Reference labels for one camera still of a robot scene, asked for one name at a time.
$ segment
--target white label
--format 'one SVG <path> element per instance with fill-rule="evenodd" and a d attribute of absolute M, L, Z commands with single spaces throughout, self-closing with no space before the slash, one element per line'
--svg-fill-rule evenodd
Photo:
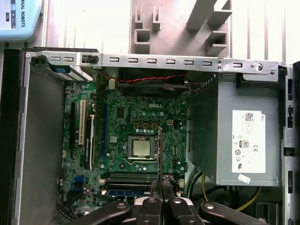
<path fill-rule="evenodd" d="M 266 172 L 266 118 L 261 111 L 232 111 L 232 172 Z"/>
<path fill-rule="evenodd" d="M 243 174 L 240 174 L 239 177 L 238 177 L 238 180 L 243 181 L 246 184 L 249 184 L 250 181 L 251 181 L 251 178 L 250 177 L 246 177 Z"/>

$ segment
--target cpu socket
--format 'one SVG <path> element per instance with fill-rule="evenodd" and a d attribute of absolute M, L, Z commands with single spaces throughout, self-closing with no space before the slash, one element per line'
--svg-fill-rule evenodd
<path fill-rule="evenodd" d="M 154 160 L 154 136 L 129 136 L 127 158 L 131 160 Z"/>

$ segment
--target dell logo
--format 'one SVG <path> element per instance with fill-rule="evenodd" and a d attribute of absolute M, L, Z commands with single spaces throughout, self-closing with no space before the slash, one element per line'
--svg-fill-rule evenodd
<path fill-rule="evenodd" d="M 149 104 L 149 108 L 162 108 L 161 104 Z"/>

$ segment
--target yellow wire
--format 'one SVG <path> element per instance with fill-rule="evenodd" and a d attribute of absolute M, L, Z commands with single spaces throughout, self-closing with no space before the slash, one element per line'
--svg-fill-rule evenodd
<path fill-rule="evenodd" d="M 259 193 L 260 193 L 261 189 L 262 189 L 262 188 L 259 187 L 258 192 L 256 193 L 256 195 L 255 195 L 252 199 L 250 199 L 249 202 L 247 202 L 246 204 L 242 205 L 241 207 L 239 207 L 239 208 L 236 209 L 236 210 L 237 210 L 237 211 L 242 211 L 243 209 L 245 209 L 246 207 L 248 207 L 250 204 L 252 204 L 252 203 L 256 200 L 256 198 L 259 196 Z"/>
<path fill-rule="evenodd" d="M 203 173 L 202 174 L 202 191 L 203 191 L 203 196 L 204 196 L 205 201 L 208 202 L 208 198 L 207 198 L 206 193 L 205 193 L 204 182 L 205 182 L 205 174 Z"/>
<path fill-rule="evenodd" d="M 202 174 L 202 191 L 203 191 L 203 196 L 204 196 L 205 201 L 208 202 L 208 198 L 207 198 L 206 193 L 205 193 L 204 182 L 205 182 L 205 174 L 203 173 Z M 261 189 L 262 188 L 259 187 L 258 192 L 256 193 L 256 195 L 252 199 L 250 199 L 249 202 L 247 202 L 244 205 L 240 206 L 236 210 L 237 211 L 242 211 L 243 209 L 245 209 L 246 207 L 248 207 L 249 205 L 251 205 L 256 200 L 256 198 L 259 196 L 259 193 L 261 192 Z"/>

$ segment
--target screw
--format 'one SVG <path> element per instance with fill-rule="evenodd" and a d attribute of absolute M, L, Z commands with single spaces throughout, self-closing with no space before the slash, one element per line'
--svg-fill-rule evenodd
<path fill-rule="evenodd" d="M 212 204 L 209 204 L 209 203 L 205 204 L 204 206 L 205 206 L 205 208 L 207 208 L 209 210 L 212 210 L 214 208 L 214 206 Z"/>
<path fill-rule="evenodd" d="M 175 202 L 176 204 L 179 204 L 181 202 L 181 200 L 179 198 L 174 198 L 173 202 Z"/>
<path fill-rule="evenodd" d="M 120 204 L 118 204 L 117 208 L 124 209 L 124 208 L 126 208 L 126 205 L 124 205 L 123 203 L 120 203 Z"/>
<path fill-rule="evenodd" d="M 156 203 L 156 200 L 154 198 L 151 198 L 151 199 L 148 200 L 148 202 L 150 202 L 150 203 Z"/>

